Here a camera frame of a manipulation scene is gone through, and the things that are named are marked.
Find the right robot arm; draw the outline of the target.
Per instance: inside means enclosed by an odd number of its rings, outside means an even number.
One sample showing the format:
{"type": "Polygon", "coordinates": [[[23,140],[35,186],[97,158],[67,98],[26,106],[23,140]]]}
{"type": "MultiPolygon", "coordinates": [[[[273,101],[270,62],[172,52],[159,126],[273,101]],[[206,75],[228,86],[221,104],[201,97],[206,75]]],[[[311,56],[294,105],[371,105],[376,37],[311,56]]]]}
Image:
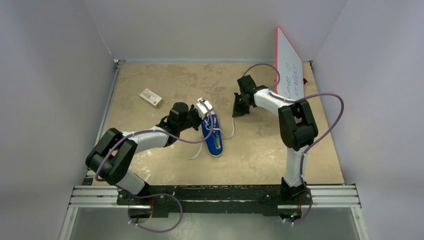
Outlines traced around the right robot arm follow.
{"type": "Polygon", "coordinates": [[[280,196],[288,204],[305,192],[307,148],[318,136],[318,127],[306,100],[285,100],[264,85],[256,85],[250,75],[237,80],[239,92],[234,95],[232,117],[250,113],[250,108],[263,108],[278,116],[279,132],[287,147],[285,173],[281,180],[280,196]]]}

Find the small white red box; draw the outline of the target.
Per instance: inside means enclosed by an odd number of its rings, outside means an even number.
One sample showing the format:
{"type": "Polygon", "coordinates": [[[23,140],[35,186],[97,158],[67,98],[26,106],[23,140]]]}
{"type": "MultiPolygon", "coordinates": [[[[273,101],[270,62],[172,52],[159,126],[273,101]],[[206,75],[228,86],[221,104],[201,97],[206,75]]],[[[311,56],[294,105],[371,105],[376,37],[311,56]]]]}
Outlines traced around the small white red box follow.
{"type": "Polygon", "coordinates": [[[164,102],[163,98],[159,96],[158,94],[154,93],[150,89],[146,88],[142,91],[142,93],[139,94],[139,96],[147,102],[150,106],[152,106],[155,109],[158,109],[161,104],[164,102]]]}

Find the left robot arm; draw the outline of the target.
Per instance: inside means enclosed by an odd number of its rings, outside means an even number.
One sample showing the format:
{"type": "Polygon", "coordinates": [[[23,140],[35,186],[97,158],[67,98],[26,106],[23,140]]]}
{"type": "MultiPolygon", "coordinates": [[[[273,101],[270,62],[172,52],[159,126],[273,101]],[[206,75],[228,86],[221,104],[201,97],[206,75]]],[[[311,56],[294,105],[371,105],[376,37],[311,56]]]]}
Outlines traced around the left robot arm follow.
{"type": "Polygon", "coordinates": [[[198,130],[212,110],[210,102],[202,98],[191,106],[176,102],[169,114],[152,128],[133,132],[110,128],[88,154],[85,164],[95,173],[96,180],[129,192],[130,199],[142,205],[149,199],[149,184],[130,171],[134,155],[171,146],[181,139],[181,132],[190,128],[198,130]]]}

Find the blue canvas sneaker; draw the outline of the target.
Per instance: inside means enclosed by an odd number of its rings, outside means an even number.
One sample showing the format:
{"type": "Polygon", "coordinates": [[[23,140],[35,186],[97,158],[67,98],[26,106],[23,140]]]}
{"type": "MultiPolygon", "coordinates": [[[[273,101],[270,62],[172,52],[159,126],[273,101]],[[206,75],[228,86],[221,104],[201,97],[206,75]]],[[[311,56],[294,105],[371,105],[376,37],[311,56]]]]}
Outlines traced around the blue canvas sneaker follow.
{"type": "Polygon", "coordinates": [[[211,117],[207,115],[201,123],[203,138],[208,136],[211,129],[210,136],[205,140],[206,147],[211,156],[219,157],[223,153],[223,141],[218,116],[214,110],[211,111],[211,117]]]}

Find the white board red frame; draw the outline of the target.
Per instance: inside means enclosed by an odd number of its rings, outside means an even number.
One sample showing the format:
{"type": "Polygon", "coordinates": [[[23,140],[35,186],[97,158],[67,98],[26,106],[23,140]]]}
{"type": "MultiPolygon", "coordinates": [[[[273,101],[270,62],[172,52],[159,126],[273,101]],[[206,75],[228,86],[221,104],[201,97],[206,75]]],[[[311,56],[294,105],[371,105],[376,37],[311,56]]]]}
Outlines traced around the white board red frame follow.
{"type": "Polygon", "coordinates": [[[303,61],[280,26],[276,28],[275,66],[280,74],[276,93],[291,100],[303,98],[303,61]]]}

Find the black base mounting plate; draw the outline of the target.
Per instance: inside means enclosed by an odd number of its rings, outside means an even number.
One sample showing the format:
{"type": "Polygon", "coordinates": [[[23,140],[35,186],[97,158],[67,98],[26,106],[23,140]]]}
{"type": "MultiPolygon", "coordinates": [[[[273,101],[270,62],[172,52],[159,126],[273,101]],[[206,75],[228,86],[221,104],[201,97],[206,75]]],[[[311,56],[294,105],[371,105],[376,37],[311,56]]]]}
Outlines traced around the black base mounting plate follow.
{"type": "Polygon", "coordinates": [[[299,219],[312,193],[305,186],[300,195],[281,196],[282,184],[259,185],[150,185],[148,194],[118,190],[117,204],[150,210],[154,218],[170,213],[260,214],[265,217],[299,219]]]}

